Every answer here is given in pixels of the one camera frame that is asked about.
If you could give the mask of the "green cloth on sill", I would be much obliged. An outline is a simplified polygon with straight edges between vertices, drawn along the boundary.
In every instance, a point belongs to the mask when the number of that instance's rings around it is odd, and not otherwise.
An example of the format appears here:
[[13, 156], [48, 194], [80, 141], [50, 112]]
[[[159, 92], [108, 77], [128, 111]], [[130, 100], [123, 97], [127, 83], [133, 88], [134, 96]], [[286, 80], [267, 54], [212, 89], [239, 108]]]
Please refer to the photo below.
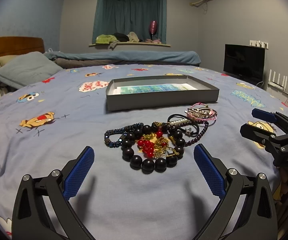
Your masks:
[[96, 37], [95, 44], [111, 44], [114, 42], [119, 42], [119, 40], [114, 35], [99, 35]]

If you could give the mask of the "white wifi router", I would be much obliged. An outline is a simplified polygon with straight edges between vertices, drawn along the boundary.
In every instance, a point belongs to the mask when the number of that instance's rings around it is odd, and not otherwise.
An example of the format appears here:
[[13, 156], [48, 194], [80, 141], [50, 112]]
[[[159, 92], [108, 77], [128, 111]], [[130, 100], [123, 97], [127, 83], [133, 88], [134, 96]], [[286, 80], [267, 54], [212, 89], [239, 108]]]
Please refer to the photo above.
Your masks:
[[272, 71], [271, 69], [269, 70], [268, 87], [273, 88], [288, 96], [288, 92], [286, 91], [287, 82], [288, 76], [281, 76], [280, 73]]

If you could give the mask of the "grey shallow cardboard box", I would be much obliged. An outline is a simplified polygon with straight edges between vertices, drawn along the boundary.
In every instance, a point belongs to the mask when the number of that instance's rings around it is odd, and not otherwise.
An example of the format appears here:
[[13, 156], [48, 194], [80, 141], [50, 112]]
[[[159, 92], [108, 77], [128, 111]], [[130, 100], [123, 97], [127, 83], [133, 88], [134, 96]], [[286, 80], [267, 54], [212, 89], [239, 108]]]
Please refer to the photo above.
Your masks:
[[[197, 88], [197, 90], [113, 94], [113, 90], [120, 86], [162, 85], [170, 83], [188, 83], [194, 88]], [[140, 76], [111, 80], [106, 89], [106, 106], [108, 111], [115, 112], [132, 109], [192, 105], [198, 102], [214, 103], [217, 102], [218, 96], [219, 88], [189, 75]]]

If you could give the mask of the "red bead gold chain jewelry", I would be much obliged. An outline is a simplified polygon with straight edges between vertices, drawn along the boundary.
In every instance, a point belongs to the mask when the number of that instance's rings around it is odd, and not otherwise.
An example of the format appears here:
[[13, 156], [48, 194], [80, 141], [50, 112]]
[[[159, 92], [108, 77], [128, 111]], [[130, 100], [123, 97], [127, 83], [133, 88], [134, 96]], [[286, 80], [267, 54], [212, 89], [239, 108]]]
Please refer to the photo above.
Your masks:
[[145, 158], [156, 160], [179, 155], [179, 152], [169, 146], [170, 140], [166, 137], [167, 123], [153, 122], [150, 128], [150, 132], [143, 132], [135, 141]]

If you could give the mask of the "pink balloon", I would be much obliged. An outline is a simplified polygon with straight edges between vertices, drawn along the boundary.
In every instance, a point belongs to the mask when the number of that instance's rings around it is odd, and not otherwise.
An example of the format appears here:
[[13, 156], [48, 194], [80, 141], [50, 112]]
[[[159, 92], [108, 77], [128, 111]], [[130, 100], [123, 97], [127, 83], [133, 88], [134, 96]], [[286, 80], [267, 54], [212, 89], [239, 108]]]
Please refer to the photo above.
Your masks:
[[149, 35], [150, 35], [150, 38], [151, 40], [154, 39], [154, 35], [157, 33], [158, 31], [158, 23], [157, 21], [152, 21], [149, 25]]

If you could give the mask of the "beige cloth on sill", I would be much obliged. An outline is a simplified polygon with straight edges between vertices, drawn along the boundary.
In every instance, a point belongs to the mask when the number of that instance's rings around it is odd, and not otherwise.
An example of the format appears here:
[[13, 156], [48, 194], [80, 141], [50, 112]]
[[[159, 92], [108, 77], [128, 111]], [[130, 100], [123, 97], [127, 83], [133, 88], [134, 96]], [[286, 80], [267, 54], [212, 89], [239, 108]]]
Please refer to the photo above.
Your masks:
[[129, 42], [140, 42], [140, 39], [138, 38], [138, 36], [136, 35], [135, 32], [131, 31], [128, 35], [129, 38]]

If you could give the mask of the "wooden headboard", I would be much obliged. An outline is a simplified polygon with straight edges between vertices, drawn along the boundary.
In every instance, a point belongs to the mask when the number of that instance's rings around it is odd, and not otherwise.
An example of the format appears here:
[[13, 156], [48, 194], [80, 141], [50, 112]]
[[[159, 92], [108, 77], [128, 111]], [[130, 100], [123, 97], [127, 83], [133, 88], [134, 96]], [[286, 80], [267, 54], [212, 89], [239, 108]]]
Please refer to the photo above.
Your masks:
[[4, 36], [0, 37], [0, 57], [23, 55], [30, 52], [45, 52], [44, 41], [38, 37]]

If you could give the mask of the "olive pillow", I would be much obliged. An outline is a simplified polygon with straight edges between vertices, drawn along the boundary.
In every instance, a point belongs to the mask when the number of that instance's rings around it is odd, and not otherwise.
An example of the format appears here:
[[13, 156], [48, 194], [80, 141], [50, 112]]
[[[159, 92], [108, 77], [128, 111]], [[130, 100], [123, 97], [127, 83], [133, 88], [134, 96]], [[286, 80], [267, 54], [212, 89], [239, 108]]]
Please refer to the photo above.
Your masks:
[[9, 63], [13, 59], [15, 59], [17, 55], [5, 55], [0, 56], [0, 68], [3, 67], [5, 64]]

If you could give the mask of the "black cloth on sill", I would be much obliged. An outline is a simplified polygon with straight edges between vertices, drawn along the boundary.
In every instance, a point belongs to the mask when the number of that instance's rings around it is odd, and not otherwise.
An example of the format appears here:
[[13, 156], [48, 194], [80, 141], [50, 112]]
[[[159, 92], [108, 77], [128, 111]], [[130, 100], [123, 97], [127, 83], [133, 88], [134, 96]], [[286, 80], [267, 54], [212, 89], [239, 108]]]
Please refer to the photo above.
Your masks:
[[129, 37], [125, 34], [122, 33], [114, 33], [114, 36], [116, 37], [116, 39], [119, 42], [128, 42], [129, 41]]

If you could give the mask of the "black television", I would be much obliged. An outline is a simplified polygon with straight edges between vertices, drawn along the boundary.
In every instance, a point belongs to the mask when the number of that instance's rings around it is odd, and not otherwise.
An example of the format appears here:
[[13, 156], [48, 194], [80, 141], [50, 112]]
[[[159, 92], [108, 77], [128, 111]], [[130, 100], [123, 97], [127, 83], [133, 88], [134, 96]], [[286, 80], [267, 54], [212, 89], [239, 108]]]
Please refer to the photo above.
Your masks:
[[263, 82], [265, 49], [226, 44], [223, 71], [247, 82]]

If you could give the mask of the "wooden window sill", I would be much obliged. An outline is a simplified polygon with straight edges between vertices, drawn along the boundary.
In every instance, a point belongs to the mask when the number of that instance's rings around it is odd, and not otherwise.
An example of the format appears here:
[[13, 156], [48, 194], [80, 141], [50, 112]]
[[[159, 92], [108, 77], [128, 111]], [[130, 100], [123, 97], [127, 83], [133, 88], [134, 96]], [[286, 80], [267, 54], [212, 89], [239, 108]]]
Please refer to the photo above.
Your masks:
[[[102, 44], [102, 43], [92, 43], [89, 44], [88, 47], [98, 47], [98, 46], [110, 46], [111, 43]], [[170, 44], [163, 44], [163, 43], [149, 43], [149, 42], [113, 42], [113, 46], [159, 46], [159, 47], [167, 47], [171, 48]]]

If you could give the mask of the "grey-blue pillow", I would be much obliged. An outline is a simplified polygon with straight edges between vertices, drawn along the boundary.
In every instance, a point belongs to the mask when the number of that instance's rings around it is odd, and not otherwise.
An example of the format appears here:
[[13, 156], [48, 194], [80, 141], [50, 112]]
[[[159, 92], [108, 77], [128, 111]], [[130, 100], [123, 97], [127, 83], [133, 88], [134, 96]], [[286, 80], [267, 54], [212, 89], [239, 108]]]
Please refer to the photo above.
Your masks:
[[19, 55], [0, 68], [0, 82], [20, 89], [44, 81], [63, 68], [40, 52]]

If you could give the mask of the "pearl hair clip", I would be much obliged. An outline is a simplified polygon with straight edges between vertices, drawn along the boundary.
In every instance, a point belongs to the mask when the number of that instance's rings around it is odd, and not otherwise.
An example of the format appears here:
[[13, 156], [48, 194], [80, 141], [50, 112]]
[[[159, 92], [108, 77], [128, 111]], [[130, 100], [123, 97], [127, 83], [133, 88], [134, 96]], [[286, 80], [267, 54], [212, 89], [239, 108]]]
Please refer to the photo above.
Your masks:
[[169, 122], [168, 126], [184, 127], [184, 126], [191, 125], [191, 124], [192, 122], [189, 119], [180, 119], [180, 120]]

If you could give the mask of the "printed blue green paper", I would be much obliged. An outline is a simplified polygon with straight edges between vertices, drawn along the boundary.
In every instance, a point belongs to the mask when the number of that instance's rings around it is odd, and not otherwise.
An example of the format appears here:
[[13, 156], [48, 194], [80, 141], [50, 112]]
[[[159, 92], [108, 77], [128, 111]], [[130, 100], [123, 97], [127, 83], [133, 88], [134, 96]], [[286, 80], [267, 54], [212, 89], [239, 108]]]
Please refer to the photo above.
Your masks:
[[113, 90], [114, 95], [118, 94], [140, 94], [140, 93], [157, 93], [157, 92], [173, 92], [182, 90], [197, 90], [188, 83], [184, 84], [162, 84], [162, 85], [141, 85], [141, 86], [120, 86]]

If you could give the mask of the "teal curtain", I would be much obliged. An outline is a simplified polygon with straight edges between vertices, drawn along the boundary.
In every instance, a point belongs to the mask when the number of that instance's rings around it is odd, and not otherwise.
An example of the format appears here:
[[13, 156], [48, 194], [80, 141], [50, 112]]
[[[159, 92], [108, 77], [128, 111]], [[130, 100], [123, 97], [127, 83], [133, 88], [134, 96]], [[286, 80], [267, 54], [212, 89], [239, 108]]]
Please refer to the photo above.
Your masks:
[[149, 26], [157, 22], [154, 38], [166, 43], [167, 0], [97, 0], [92, 43], [100, 35], [127, 35], [131, 31], [139, 39], [151, 37]]

